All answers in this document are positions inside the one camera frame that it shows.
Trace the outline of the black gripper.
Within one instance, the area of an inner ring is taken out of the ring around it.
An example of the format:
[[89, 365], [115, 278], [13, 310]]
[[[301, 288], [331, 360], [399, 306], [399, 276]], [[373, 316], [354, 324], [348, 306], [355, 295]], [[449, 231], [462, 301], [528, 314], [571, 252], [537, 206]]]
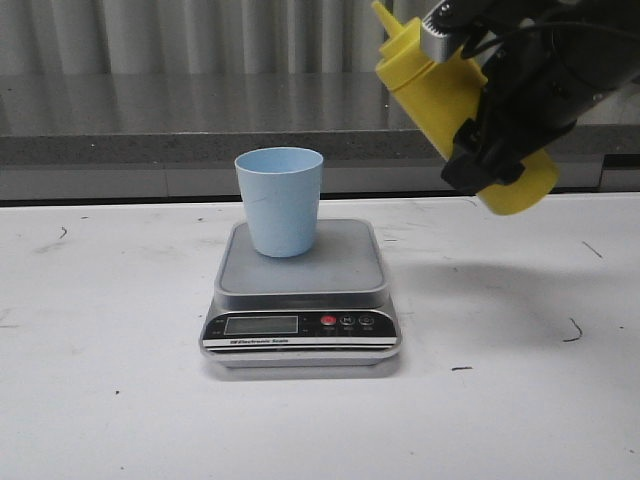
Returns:
[[495, 51], [476, 119], [441, 171], [466, 195], [515, 183], [525, 158], [639, 74], [636, 1], [448, 0], [421, 20], [421, 49], [437, 63], [468, 39], [470, 56]]

